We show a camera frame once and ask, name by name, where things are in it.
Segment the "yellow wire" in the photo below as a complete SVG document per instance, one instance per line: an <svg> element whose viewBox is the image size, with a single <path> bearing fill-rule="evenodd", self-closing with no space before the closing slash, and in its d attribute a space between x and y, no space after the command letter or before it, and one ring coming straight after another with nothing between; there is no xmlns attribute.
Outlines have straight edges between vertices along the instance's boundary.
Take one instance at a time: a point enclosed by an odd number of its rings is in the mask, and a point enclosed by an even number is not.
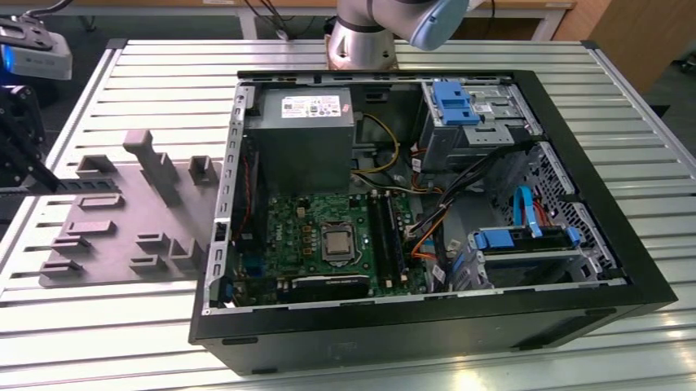
<svg viewBox="0 0 696 391"><path fill-rule="evenodd" d="M391 167L394 165L397 159L399 158L399 142L395 139L395 135L394 135L394 132L391 131L391 129L385 125L383 122L379 121L379 119L375 116L373 116L371 114L363 114L363 116L366 116L367 118L374 120L377 122L377 124L379 126L382 126L382 129L389 133L389 136L391 137L391 141L394 142L394 155L391 156L391 160L389 161L389 163L386 165L383 165L382 167L377 167L374 169L357 169L353 171L354 173L358 173L358 174L374 174L382 170L386 170L389 167Z"/></svg>

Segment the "ram slot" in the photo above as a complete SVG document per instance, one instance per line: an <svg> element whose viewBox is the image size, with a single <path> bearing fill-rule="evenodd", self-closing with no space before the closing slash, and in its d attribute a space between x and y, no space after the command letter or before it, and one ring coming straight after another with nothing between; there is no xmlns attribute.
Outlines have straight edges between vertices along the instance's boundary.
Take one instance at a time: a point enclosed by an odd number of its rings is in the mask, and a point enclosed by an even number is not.
<svg viewBox="0 0 696 391"><path fill-rule="evenodd" d="M390 192L379 199L382 202L382 213L385 221L383 235L387 240L387 251L391 258L391 268L394 275L405 274L406 262L403 260L403 245L401 243L399 226L395 220L394 203L391 202Z"/></svg>
<svg viewBox="0 0 696 391"><path fill-rule="evenodd" d="M370 220L371 248L377 267L377 279L379 286L390 288L394 284L395 273L393 265L395 260L389 251L389 236L385 234L389 225L383 219L382 195L375 191L367 196L367 219Z"/></svg>

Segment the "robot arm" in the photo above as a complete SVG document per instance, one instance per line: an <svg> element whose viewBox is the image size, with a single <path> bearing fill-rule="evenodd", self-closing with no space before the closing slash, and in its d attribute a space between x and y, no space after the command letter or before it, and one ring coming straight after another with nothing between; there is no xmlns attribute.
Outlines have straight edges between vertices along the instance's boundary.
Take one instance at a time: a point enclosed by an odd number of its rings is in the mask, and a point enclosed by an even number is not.
<svg viewBox="0 0 696 391"><path fill-rule="evenodd" d="M65 8L73 0L27 11L12 19L0 18L0 57L4 71L19 76L69 80L73 56L65 38L48 31L40 18Z"/></svg>
<svg viewBox="0 0 696 391"><path fill-rule="evenodd" d="M418 49L433 51L457 30L467 5L467 0L339 0L329 44L333 66L390 68L394 34Z"/></svg>

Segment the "green motherboard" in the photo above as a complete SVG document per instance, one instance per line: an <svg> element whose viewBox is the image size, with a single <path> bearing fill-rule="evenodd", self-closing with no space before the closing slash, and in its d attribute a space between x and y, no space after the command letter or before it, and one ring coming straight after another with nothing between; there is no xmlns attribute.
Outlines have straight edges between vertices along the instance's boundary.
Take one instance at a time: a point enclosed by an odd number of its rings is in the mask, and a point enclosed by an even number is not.
<svg viewBox="0 0 696 391"><path fill-rule="evenodd" d="M390 195L399 229L413 224L409 199ZM407 267L405 277L394 284L379 279L373 247L369 195L310 195L275 197L268 202L267 240L263 257L246 259L254 266L255 279L248 279L248 296L254 305L278 304L276 284L302 276L363 275L370 278L370 297L399 296L425 292L422 262L413 262L403 248ZM353 234L354 257L346 262L326 261L326 227L347 227Z"/></svg>

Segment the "aluminum table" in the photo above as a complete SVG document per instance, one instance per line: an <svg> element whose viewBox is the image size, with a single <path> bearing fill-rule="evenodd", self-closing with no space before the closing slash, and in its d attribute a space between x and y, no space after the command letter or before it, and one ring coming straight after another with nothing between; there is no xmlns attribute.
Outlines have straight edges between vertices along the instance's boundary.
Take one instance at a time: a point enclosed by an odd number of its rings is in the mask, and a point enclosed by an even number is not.
<svg viewBox="0 0 696 391"><path fill-rule="evenodd" d="M696 162L600 50L576 42L398 45L402 69L530 69L596 164L680 300L557 348L240 378L187 342L194 281L44 289L72 197L28 198L0 246L0 388L693 389ZM49 155L132 161L128 129L175 160L222 159L240 69L321 69L321 41L130 41L112 46Z"/></svg>

